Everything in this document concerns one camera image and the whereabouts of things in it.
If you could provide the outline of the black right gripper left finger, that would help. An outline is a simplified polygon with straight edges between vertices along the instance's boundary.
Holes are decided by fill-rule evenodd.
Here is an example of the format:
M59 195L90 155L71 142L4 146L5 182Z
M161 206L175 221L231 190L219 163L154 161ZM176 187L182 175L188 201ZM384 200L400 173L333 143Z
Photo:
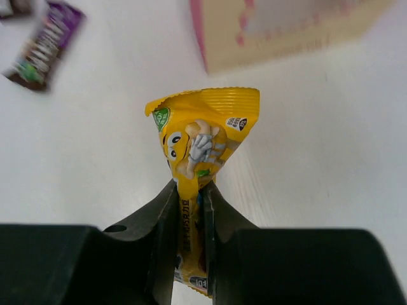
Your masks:
M169 182L149 203L100 230L2 224L2 304L170 304L178 194Z

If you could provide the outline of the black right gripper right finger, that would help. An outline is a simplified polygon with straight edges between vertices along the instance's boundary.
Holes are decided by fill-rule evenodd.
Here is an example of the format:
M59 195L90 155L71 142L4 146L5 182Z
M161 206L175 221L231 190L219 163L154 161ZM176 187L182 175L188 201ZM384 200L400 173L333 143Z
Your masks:
M363 229L260 228L214 183L203 189L214 304L405 304L380 242Z

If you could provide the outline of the yellow M&M's peanut packet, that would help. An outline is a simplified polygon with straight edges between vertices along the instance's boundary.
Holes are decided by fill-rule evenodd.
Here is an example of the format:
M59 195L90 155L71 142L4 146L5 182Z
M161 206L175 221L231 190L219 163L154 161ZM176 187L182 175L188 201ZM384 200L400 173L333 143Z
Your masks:
M258 121L260 92L227 87L184 91L146 104L176 183L180 223L175 281L209 295L200 190L238 149Z

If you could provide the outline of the brown M&M's chocolate packet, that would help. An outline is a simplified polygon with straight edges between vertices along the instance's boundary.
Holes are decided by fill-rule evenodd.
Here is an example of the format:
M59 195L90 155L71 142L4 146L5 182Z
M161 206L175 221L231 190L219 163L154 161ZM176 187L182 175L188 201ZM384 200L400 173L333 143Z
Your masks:
M5 78L34 92L45 92L57 63L85 19L85 14L66 1L47 1L44 17L27 40Z

